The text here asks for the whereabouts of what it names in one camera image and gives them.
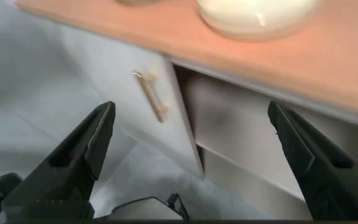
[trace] white bowl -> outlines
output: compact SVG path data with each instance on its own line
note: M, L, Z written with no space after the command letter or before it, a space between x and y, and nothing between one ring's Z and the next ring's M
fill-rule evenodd
M308 18L322 0L197 0L214 30L234 38L284 35Z

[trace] cabinet shelf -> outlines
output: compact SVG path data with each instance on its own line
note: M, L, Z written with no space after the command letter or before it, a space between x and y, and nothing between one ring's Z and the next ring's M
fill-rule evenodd
M276 99L187 68L176 70L197 145L304 201L267 115ZM290 106L358 161L358 126Z

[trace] cabinet handle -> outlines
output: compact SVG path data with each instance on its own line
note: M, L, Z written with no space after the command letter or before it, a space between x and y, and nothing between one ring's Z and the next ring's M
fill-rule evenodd
M152 90L149 87L149 83L155 80L155 75L152 73L150 75L143 75L140 72L132 72L133 75L136 76L137 81L139 81L146 97L151 104L155 115L160 123L164 123L163 115L168 110L168 105L162 104L158 105L157 100L154 98Z

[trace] white floor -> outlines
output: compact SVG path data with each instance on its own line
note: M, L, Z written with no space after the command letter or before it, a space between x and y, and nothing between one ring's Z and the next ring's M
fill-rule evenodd
M179 193L191 219L271 219L245 200L209 180L199 180L155 149L137 144L108 181L91 197L95 217L123 203L156 196L166 201Z

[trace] white cabinet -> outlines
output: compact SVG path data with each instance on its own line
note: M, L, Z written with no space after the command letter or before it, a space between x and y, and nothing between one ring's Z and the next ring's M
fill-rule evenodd
M74 27L56 24L66 59L106 100L116 103L118 121L138 141L160 149L180 167L203 178L190 125L184 110L172 65L159 52L104 37ZM150 99L139 84L137 71L154 74L145 84ZM151 103L166 104L168 110L157 119Z

